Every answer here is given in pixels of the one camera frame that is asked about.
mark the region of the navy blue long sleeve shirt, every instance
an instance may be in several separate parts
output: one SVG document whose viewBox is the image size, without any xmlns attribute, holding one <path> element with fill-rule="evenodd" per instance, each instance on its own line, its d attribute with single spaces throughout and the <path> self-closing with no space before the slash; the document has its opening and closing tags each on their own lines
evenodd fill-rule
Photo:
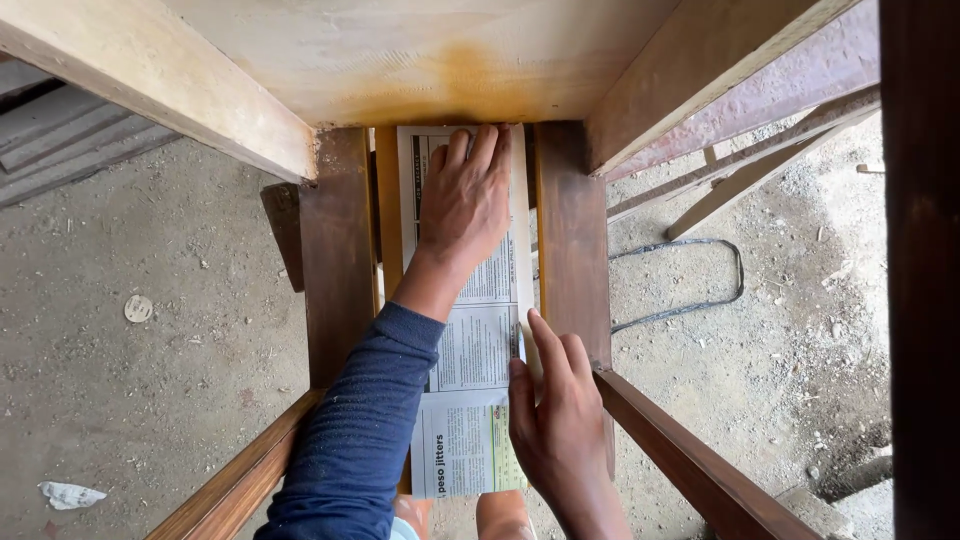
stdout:
<svg viewBox="0 0 960 540">
<path fill-rule="evenodd" d="M 256 540 L 390 536 L 393 498 L 444 324 L 387 303 L 300 435 Z"/>
</svg>

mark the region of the black cable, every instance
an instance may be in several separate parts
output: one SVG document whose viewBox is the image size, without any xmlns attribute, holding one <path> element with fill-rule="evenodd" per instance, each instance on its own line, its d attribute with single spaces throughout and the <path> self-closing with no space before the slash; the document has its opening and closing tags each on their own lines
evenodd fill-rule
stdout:
<svg viewBox="0 0 960 540">
<path fill-rule="evenodd" d="M 673 246 L 683 246 L 687 244 L 711 244 L 713 242 L 720 242 L 721 244 L 727 246 L 733 251 L 733 258 L 736 261 L 737 273 L 739 275 L 739 283 L 736 287 L 736 294 L 733 295 L 733 298 L 728 300 L 718 300 L 716 302 L 702 302 L 700 304 L 693 304 L 691 306 L 684 307 L 675 307 L 673 309 L 668 309 L 667 311 L 661 311 L 660 313 L 654 313 L 653 315 L 647 315 L 646 317 L 641 317 L 629 323 L 624 323 L 622 325 L 616 325 L 610 330 L 610 334 L 613 335 L 621 330 L 628 329 L 629 327 L 638 325 L 640 323 L 649 323 L 653 321 L 659 321 L 660 319 L 665 319 L 667 317 L 672 317 L 674 315 L 679 315 L 681 313 L 689 313 L 690 311 L 696 311 L 698 309 L 706 309 L 707 307 L 722 306 L 724 304 L 729 304 L 735 302 L 741 296 L 743 296 L 743 257 L 740 256 L 740 250 L 737 249 L 732 243 L 727 240 L 721 240 L 719 238 L 691 238 L 689 240 L 677 240 L 674 242 L 664 242 L 662 244 L 654 244 L 652 246 L 643 246 L 636 248 L 632 252 L 614 255 L 608 260 L 617 260 L 618 258 L 629 257 L 631 255 L 642 255 L 645 253 L 650 253 L 652 251 L 657 251 L 663 248 L 669 248 Z"/>
</svg>

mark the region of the newspaper page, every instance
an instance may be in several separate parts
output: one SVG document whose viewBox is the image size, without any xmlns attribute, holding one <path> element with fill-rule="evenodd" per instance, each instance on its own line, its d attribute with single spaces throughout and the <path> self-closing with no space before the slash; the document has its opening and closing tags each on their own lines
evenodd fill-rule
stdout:
<svg viewBox="0 0 960 540">
<path fill-rule="evenodd" d="M 476 134 L 475 126 L 463 126 Z M 403 267 L 420 238 L 420 196 L 430 154 L 460 126 L 397 128 Z M 416 498 L 445 498 L 526 487 L 508 434 L 507 387 L 520 339 L 533 343 L 526 310 L 533 306 L 526 157 L 514 126 L 511 227 L 470 275 L 446 321 L 411 439 Z M 536 349 L 526 357 L 536 361 Z"/>
</svg>

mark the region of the person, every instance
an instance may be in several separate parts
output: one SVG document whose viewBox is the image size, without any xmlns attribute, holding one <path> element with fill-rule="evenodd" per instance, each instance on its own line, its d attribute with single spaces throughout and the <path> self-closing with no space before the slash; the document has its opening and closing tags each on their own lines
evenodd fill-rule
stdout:
<svg viewBox="0 0 960 540">
<path fill-rule="evenodd" d="M 430 501 L 396 497 L 427 373 L 458 293 L 510 227 L 512 136 L 484 125 L 468 154 L 460 130 L 430 157 L 420 242 L 394 297 L 351 351 L 302 429 L 282 489 L 257 540 L 421 538 Z M 527 314 L 543 367 L 535 404 L 526 364 L 510 361 L 509 423 L 516 459 L 569 538 L 627 538 L 607 473 L 602 403 L 587 352 Z M 484 494 L 480 538 L 533 538 L 519 491 Z"/>
</svg>

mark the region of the dusty floor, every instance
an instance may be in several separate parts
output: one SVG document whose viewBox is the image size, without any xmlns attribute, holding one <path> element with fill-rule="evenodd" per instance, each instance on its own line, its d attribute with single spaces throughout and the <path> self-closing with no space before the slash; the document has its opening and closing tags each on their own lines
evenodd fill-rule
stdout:
<svg viewBox="0 0 960 540">
<path fill-rule="evenodd" d="M 698 161 L 612 185 L 609 204 Z M 856 174 L 860 162 L 881 162 L 878 117 L 695 234 L 739 247 L 741 300 L 613 337 L 618 372 L 775 495 L 809 482 L 830 497 L 839 473 L 889 438 L 883 177 Z M 61 540 L 142 537 L 306 389 L 303 300 L 278 276 L 258 197 L 273 182 L 182 139 L 0 210 L 5 535 L 46 538 L 50 521 Z M 661 241 L 696 198 L 615 224 L 611 254 Z M 731 295 L 725 250 L 615 262 L 613 318 Z M 841 268 L 849 274 L 828 280 Z M 154 301 L 152 321 L 124 319 L 134 293 Z M 617 436 L 616 485 L 635 535 L 702 533 L 697 513 Z M 108 496 L 54 510 L 36 488 L 46 479 Z M 527 503 L 541 539 L 562 536 L 533 490 Z M 438 503 L 434 518 L 438 538 L 475 535 L 470 499 Z"/>
</svg>

